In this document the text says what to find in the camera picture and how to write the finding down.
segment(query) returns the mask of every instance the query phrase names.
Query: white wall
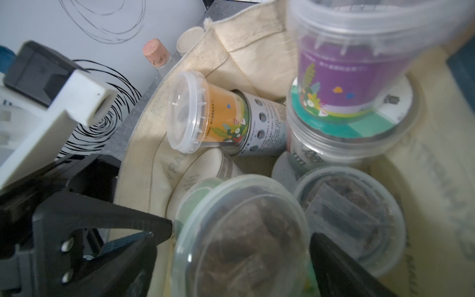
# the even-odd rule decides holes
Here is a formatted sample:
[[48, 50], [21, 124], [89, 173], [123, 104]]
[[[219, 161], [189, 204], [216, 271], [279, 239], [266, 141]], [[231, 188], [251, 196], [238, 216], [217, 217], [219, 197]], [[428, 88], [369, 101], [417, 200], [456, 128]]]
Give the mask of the white wall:
[[[142, 4], [143, 21], [129, 32], [114, 34], [128, 31], [141, 19]], [[82, 28], [99, 35], [98, 39], [127, 39], [137, 34], [124, 43], [99, 42], [83, 32], [65, 9]], [[145, 43], [158, 38], [175, 53], [178, 37], [195, 26], [204, 12], [201, 0], [2, 0], [0, 44], [18, 52], [23, 42], [34, 40], [70, 59], [99, 62], [121, 72], [143, 93], [156, 76], [142, 55]]]

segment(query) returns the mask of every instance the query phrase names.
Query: gray metal surface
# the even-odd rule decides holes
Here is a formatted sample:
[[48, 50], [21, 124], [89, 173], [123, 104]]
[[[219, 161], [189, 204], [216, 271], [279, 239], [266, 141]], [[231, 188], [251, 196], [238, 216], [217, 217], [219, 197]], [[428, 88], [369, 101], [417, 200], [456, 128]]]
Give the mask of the gray metal surface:
[[[226, 1], [215, 0], [214, 3], [205, 12], [203, 17], [198, 21], [197, 26], [203, 27], [203, 22], [206, 18], [211, 18], [213, 21], [222, 20], [235, 15], [243, 9], [248, 8], [255, 3], [252, 2], [240, 2], [240, 1]], [[174, 55], [178, 60], [181, 58], [180, 54], [176, 52]], [[148, 88], [148, 90], [142, 95], [139, 102], [135, 105], [135, 108], [122, 122], [121, 126], [115, 131], [111, 139], [107, 142], [100, 153], [109, 154], [119, 160], [123, 160], [125, 157], [125, 150], [132, 136], [133, 130], [142, 115], [143, 110], [147, 106], [150, 98], [157, 90], [162, 79], [157, 78]]]

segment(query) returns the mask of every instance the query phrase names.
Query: blue object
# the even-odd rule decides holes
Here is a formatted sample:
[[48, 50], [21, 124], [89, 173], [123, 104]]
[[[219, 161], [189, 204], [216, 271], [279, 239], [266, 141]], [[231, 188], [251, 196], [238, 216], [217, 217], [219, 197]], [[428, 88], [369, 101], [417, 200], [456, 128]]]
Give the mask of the blue object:
[[475, 112], [475, 38], [447, 60], [458, 87]]
[[7, 73], [10, 65], [15, 61], [15, 53], [6, 47], [0, 46], [0, 72], [3, 74]]
[[119, 249], [129, 243], [132, 243], [132, 242], [135, 242], [137, 240], [139, 240], [140, 238], [144, 237], [144, 236], [147, 236], [149, 235], [150, 232], [148, 231], [142, 231], [142, 232], [138, 232], [138, 233], [134, 233], [132, 235], [129, 235], [129, 236], [125, 236], [125, 237], [122, 237], [122, 238], [118, 238], [116, 240], [112, 240], [106, 244], [104, 244], [104, 246], [102, 247], [102, 250], [101, 250], [101, 253], [100, 255], [104, 255], [104, 254], [107, 254], [115, 249]]

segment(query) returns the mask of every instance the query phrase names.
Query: clear plastic lid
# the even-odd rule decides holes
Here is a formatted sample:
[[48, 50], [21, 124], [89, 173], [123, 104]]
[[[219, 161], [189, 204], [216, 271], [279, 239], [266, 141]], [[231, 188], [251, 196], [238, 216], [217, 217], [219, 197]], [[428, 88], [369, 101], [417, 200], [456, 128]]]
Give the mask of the clear plastic lid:
[[204, 138], [209, 109], [208, 83], [197, 71], [181, 72], [170, 88], [167, 137], [182, 153], [195, 152]]
[[399, 262], [406, 243], [404, 217], [388, 190], [369, 175], [324, 167], [304, 175], [294, 196], [310, 232], [325, 234], [375, 277]]
[[203, 200], [208, 193], [222, 184], [224, 181], [218, 177], [204, 179], [192, 186], [183, 196], [177, 208], [175, 222], [173, 222], [175, 237], [178, 238], [187, 219], [193, 213], [198, 203]]
[[253, 174], [228, 180], [184, 224], [172, 296], [297, 296], [309, 242], [302, 208], [281, 184]]
[[433, 46], [473, 17], [473, 0], [290, 0], [288, 22], [299, 39], [370, 45], [378, 54], [402, 54]]
[[287, 190], [289, 190], [289, 192], [293, 192], [295, 190], [295, 186], [297, 185], [300, 175], [290, 165], [287, 152], [284, 152], [277, 159], [274, 167], [272, 168], [271, 177], [273, 180], [281, 183]]
[[406, 135], [420, 116], [421, 101], [411, 81], [402, 78], [380, 96], [379, 108], [348, 124], [332, 124], [306, 116], [298, 104], [297, 81], [287, 95], [287, 123], [294, 137], [332, 159], [358, 160], [380, 155]]

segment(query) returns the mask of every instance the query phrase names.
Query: plastic container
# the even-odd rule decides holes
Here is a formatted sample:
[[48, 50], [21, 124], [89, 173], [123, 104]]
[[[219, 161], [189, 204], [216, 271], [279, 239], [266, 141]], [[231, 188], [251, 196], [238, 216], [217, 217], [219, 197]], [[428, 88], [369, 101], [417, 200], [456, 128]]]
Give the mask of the plastic container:
[[279, 156], [285, 151], [285, 105], [233, 90], [245, 99], [250, 112], [250, 129], [239, 146], [225, 146], [223, 151], [234, 156]]
[[230, 155], [279, 155], [284, 122], [283, 105], [214, 86], [196, 71], [179, 73], [170, 91], [167, 137], [182, 153], [204, 146], [223, 147]]
[[157, 38], [149, 40], [143, 47], [142, 52], [162, 79], [178, 63], [178, 60], [170, 55], [170, 52]]
[[388, 190], [369, 175], [350, 167], [317, 169], [299, 180], [294, 197], [310, 232], [325, 234], [374, 277], [401, 259], [404, 217]]
[[183, 196], [177, 208], [175, 221], [173, 222], [173, 232], [178, 238], [183, 225], [186, 223], [198, 203], [203, 200], [208, 193], [222, 184], [224, 180], [218, 177], [210, 177], [192, 186]]
[[297, 296], [310, 241], [304, 213], [278, 182], [243, 175], [212, 189], [175, 246], [173, 297]]
[[186, 30], [180, 38], [178, 38], [177, 51], [181, 56], [184, 56], [204, 34], [205, 29], [202, 27], [192, 27]]
[[300, 175], [290, 165], [287, 153], [283, 153], [277, 159], [272, 168], [271, 177], [273, 180], [281, 183], [291, 193], [294, 192], [297, 181], [300, 179]]
[[473, 17], [473, 0], [291, 0], [300, 104], [308, 115], [348, 122], [371, 111], [424, 49]]
[[168, 202], [166, 217], [170, 220], [175, 219], [185, 193], [193, 185], [212, 177], [227, 181], [243, 174], [242, 170], [219, 148], [206, 151], [190, 165], [178, 181]]
[[305, 113], [294, 81], [286, 103], [287, 154], [292, 167], [299, 174], [329, 164], [355, 167], [391, 148], [417, 121], [421, 101], [406, 77], [381, 98], [384, 103], [378, 110], [356, 122], [327, 123]]

